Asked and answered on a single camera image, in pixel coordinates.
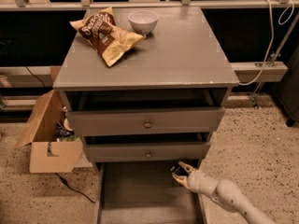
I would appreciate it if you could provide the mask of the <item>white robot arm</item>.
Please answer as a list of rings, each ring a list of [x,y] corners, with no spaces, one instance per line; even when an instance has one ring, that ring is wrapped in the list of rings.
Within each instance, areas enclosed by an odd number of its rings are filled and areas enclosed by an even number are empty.
[[[238,213],[248,224],[276,224],[256,208],[231,180],[215,179],[183,161],[176,162],[170,168],[170,172],[181,186],[208,197],[210,201],[228,212]]]

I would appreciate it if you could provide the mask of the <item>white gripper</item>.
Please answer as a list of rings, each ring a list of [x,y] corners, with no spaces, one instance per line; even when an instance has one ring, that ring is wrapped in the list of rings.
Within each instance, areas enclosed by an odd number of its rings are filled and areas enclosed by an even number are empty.
[[[217,180],[200,170],[194,171],[194,168],[180,161],[179,173],[181,175],[172,174],[173,178],[183,187],[189,188],[190,191],[201,194],[212,194],[217,187]]]

